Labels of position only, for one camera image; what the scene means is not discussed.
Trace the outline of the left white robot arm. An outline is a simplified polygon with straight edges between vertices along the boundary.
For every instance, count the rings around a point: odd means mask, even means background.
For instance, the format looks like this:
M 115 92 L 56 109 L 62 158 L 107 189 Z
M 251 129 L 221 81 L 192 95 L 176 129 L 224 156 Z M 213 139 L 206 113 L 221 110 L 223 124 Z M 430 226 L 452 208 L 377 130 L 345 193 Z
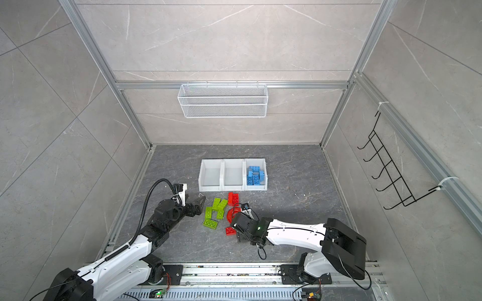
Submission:
M 144 282 L 158 283 L 166 272 L 153 252 L 169 238 L 185 216 L 203 214 L 206 197 L 184 206 L 172 199 L 159 202 L 134 240 L 78 270 L 66 268 L 53 280 L 44 300 L 115 300 Z

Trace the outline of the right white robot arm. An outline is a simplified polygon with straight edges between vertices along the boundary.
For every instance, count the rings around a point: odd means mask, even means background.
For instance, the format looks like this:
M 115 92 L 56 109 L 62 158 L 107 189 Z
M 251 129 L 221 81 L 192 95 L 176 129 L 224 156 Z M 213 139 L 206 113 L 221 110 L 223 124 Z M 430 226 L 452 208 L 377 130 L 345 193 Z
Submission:
M 336 272 L 356 282 L 368 274 L 366 239 L 338 219 L 329 218 L 320 224 L 295 224 L 272 218 L 256 220 L 242 211 L 233 216 L 230 226 L 260 250 L 268 243 L 311 250 L 302 254 L 297 266 L 296 274 L 303 282 Z

